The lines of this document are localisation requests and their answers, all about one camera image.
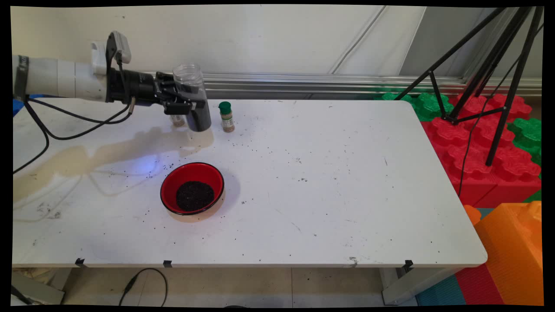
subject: tripod leg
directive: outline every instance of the tripod leg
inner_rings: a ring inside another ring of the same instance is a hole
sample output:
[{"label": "tripod leg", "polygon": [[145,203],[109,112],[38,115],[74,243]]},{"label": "tripod leg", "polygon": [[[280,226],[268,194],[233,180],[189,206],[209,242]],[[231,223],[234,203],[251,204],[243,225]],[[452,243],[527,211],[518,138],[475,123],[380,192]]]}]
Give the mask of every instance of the tripod leg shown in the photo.
[{"label": "tripod leg", "polygon": [[505,55],[505,52],[507,52],[507,49],[509,48],[509,46],[511,45],[511,42],[513,41],[514,37],[517,35],[518,30],[520,29],[520,27],[522,26],[522,24],[524,23],[524,21],[526,20],[526,17],[528,15],[525,15],[521,21],[520,24],[513,30],[511,36],[508,38],[507,42],[505,43],[505,45],[501,48],[501,50],[499,51],[499,53],[497,53],[495,59],[493,60],[487,74],[486,77],[482,80],[482,82],[480,83],[480,86],[478,86],[478,88],[476,89],[476,93],[474,94],[475,97],[479,97],[480,94],[482,93],[482,91],[484,90],[484,88],[486,87],[487,82],[490,80],[491,76],[493,75],[493,72],[495,71],[495,69],[497,68],[497,65],[499,64],[499,62],[501,61],[501,59],[503,58],[503,55]]},{"label": "tripod leg", "polygon": [[511,110],[511,105],[513,103],[514,95],[517,93],[518,83],[522,77],[522,72],[524,71],[524,66],[526,65],[526,60],[532,49],[532,43],[534,42],[535,33],[538,29],[539,20],[542,18],[543,7],[536,7],[534,11],[534,17],[532,18],[532,23],[530,24],[530,29],[526,35],[526,40],[524,42],[524,47],[522,47],[522,53],[520,60],[518,61],[517,68],[514,70],[513,79],[511,81],[511,87],[507,93],[507,100],[505,101],[506,109],[501,113],[501,118],[497,124],[497,129],[495,135],[493,136],[493,142],[491,144],[490,153],[487,156],[486,165],[491,166],[493,163],[493,157],[495,157],[495,152],[499,146],[499,140],[501,139],[501,134],[507,122],[507,117],[509,116],[509,111]]},{"label": "tripod leg", "polygon": [[509,25],[507,25],[507,28],[505,28],[505,30],[501,34],[501,37],[495,43],[495,46],[493,46],[493,49],[490,51],[490,53],[486,57],[485,61],[482,63],[482,66],[480,66],[476,75],[472,78],[472,80],[470,80],[466,90],[464,91],[464,93],[461,96],[461,99],[458,100],[457,105],[455,105],[455,107],[451,111],[451,114],[449,114],[449,117],[451,119],[456,119],[457,118],[457,116],[458,116],[459,112],[461,111],[463,105],[466,103],[466,101],[470,97],[470,94],[474,91],[474,89],[476,89],[476,86],[478,85],[478,82],[482,79],[482,77],[484,77],[484,75],[486,74],[486,71],[491,66],[491,64],[493,62],[493,59],[498,55],[498,53],[504,47],[505,43],[507,43],[508,39],[511,38],[511,35],[512,35],[513,31],[517,27],[520,27],[520,25],[522,24],[521,20],[526,17],[526,15],[530,11],[530,9],[531,9],[531,7],[518,8],[517,12],[514,14],[513,18],[509,22]]},{"label": "tripod leg", "polygon": [[490,15],[488,15],[480,24],[476,25],[473,30],[471,30],[466,36],[464,36],[457,44],[455,44],[445,55],[443,55],[439,60],[437,60],[430,68],[428,68],[422,75],[420,75],[416,80],[411,83],[401,94],[399,94],[395,100],[400,100],[402,97],[407,95],[414,87],[416,87],[424,78],[428,77],[428,72],[434,71],[438,68],[446,59],[448,59],[453,53],[460,49],[467,41],[469,41],[475,34],[482,30],[492,19],[497,17],[505,8],[497,8]]}]

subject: white wall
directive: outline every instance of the white wall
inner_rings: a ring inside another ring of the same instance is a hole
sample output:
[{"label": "white wall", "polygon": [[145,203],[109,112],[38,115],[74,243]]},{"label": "white wall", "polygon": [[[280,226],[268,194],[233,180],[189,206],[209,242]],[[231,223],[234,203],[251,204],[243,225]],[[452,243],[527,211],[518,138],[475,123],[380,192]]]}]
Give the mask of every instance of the white wall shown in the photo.
[{"label": "white wall", "polygon": [[[339,61],[381,6],[233,4],[98,8],[11,7],[12,54],[89,62],[90,41],[128,38],[126,68],[318,73]],[[339,74],[397,75],[424,7],[387,7]]]}]

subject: clear plastic jar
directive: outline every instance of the clear plastic jar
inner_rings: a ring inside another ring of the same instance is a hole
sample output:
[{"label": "clear plastic jar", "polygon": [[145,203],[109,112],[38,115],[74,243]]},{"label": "clear plastic jar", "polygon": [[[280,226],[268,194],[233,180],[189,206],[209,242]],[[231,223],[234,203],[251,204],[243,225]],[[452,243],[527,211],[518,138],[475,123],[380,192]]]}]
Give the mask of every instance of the clear plastic jar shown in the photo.
[{"label": "clear plastic jar", "polygon": [[178,92],[195,100],[206,100],[203,73],[194,63],[179,64],[173,69]]},{"label": "clear plastic jar", "polygon": [[204,131],[210,128],[212,122],[200,66],[194,63],[180,64],[173,69],[173,75],[177,91],[180,94],[191,100],[204,101],[205,103],[204,107],[195,107],[189,114],[185,115],[189,128],[193,131]]}]

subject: black bowl rim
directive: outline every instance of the black bowl rim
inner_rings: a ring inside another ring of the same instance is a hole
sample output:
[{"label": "black bowl rim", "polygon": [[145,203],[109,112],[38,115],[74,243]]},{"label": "black bowl rim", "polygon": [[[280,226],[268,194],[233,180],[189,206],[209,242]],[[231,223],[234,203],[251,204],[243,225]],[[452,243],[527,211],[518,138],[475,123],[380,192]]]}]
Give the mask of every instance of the black bowl rim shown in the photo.
[{"label": "black bowl rim", "polygon": [[[208,165],[208,166],[210,166],[210,167],[216,169],[216,171],[218,172],[218,174],[219,174],[220,177],[221,177],[221,189],[220,189],[220,194],[218,194],[218,196],[216,197],[216,200],[215,200],[213,203],[211,203],[210,205],[206,206],[206,207],[205,207],[204,209],[202,209],[202,210],[196,210],[196,211],[190,212],[190,213],[175,212],[175,211],[171,210],[168,206],[166,206],[166,203],[165,203],[164,200],[162,199],[162,186],[163,186],[164,183],[166,182],[166,179],[168,178],[168,176],[169,176],[170,174],[172,174],[172,172],[176,171],[177,169],[179,169],[179,168],[181,168],[181,167],[184,167],[184,166],[186,166],[186,165],[191,165],[191,164],[205,164],[205,165]],[[211,165],[211,164],[203,163],[203,162],[188,163],[188,164],[184,164],[184,165],[181,165],[181,166],[179,166],[179,167],[173,169],[170,173],[168,173],[168,175],[166,175],[166,177],[164,178],[164,181],[162,181],[162,185],[160,185],[160,201],[162,202],[162,204],[164,205],[164,207],[166,207],[167,210],[169,210],[170,212],[172,212],[172,213],[174,213],[174,214],[179,214],[179,215],[194,215],[194,214],[199,214],[199,213],[201,213],[201,212],[207,211],[207,210],[210,209],[213,205],[215,205],[215,204],[218,202],[218,200],[220,200],[221,195],[224,193],[224,187],[225,187],[224,176],[221,174],[221,172],[220,172],[220,170],[218,170],[218,168],[214,167],[214,166]]]}]

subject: orange foam block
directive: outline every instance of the orange foam block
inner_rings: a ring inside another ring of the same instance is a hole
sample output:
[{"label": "orange foam block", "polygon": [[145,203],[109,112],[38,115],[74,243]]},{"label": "orange foam block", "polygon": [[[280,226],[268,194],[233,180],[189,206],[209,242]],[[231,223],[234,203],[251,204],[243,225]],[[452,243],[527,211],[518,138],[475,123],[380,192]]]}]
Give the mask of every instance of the orange foam block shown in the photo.
[{"label": "orange foam block", "polygon": [[503,302],[543,305],[542,202],[501,204],[475,229]]}]

